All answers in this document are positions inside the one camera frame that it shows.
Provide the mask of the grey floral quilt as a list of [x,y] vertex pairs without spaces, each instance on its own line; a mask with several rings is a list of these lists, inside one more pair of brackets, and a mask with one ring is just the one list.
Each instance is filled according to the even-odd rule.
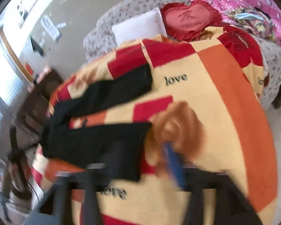
[[[190,5],[194,0],[124,0],[106,11],[97,21],[95,28],[83,39],[83,48],[86,60],[92,61],[115,49],[117,38],[112,30],[113,27],[122,29],[125,25],[133,28],[133,23],[145,24],[150,14],[156,14],[169,3],[182,3]],[[209,2],[221,12],[232,10],[236,6],[252,6],[247,0],[202,0]],[[253,37],[261,48],[263,58],[268,66],[269,83],[265,87],[262,97],[262,107],[268,109],[270,105],[279,107],[281,103],[281,41],[271,42],[259,36]]]

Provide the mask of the red heart-shaped cushion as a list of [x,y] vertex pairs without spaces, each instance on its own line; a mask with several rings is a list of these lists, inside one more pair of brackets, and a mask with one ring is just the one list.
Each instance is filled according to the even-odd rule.
[[178,41],[191,42],[209,26],[219,26],[222,16],[209,3],[201,0],[184,3],[169,3],[161,9],[166,32]]

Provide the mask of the colourful crumpled cloth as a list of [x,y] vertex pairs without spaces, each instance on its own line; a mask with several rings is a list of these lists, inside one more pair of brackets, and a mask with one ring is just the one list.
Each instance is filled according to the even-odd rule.
[[272,18],[262,10],[254,7],[236,7],[225,15],[248,32],[274,42],[275,26]]

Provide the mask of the black pants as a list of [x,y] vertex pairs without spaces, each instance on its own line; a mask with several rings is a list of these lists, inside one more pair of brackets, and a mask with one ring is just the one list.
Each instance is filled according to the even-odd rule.
[[152,88],[151,69],[142,65],[115,80],[91,84],[76,99],[60,102],[41,132],[46,158],[58,158],[80,168],[103,163],[108,180],[140,180],[141,153],[149,122],[113,123],[70,129],[69,121],[130,102]]

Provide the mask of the dark wooden desk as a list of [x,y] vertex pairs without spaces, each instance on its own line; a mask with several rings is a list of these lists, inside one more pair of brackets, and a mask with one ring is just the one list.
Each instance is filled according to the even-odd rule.
[[40,82],[34,82],[16,116],[16,124],[25,132],[39,137],[42,124],[46,121],[46,111],[53,91],[63,83],[63,78],[55,69],[49,69]]

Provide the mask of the white wall poster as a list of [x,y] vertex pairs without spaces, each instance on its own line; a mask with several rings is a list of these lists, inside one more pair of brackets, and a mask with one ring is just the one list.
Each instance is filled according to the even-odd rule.
[[61,38],[62,34],[59,32],[55,24],[53,24],[53,22],[47,15],[43,15],[43,17],[41,18],[41,25],[50,35],[52,40],[57,43]]

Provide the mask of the yellow red orange love blanket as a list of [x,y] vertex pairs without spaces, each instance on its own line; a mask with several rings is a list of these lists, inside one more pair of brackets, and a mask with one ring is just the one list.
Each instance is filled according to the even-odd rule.
[[[140,180],[113,179],[97,192],[102,224],[183,224],[191,192],[180,188],[163,153],[171,142],[182,161],[209,172],[226,172],[262,224],[273,222],[277,200],[274,141],[259,97],[263,65],[258,44],[233,26],[208,27],[207,38],[175,42],[158,35],[125,43],[86,64],[52,93],[49,119],[58,103],[81,97],[102,80],[115,80],[148,64],[146,94],[98,113],[74,117],[69,128],[100,123],[149,122],[140,159]],[[43,191],[61,173],[87,169],[46,158],[41,144],[32,175]],[[213,224],[214,189],[203,191],[204,224]],[[85,192],[71,192],[73,224],[85,224]]]

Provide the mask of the white pillow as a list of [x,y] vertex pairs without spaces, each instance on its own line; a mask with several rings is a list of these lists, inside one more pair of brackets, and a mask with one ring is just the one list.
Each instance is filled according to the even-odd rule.
[[118,46],[137,39],[153,38],[162,35],[167,38],[160,9],[154,8],[111,27]]

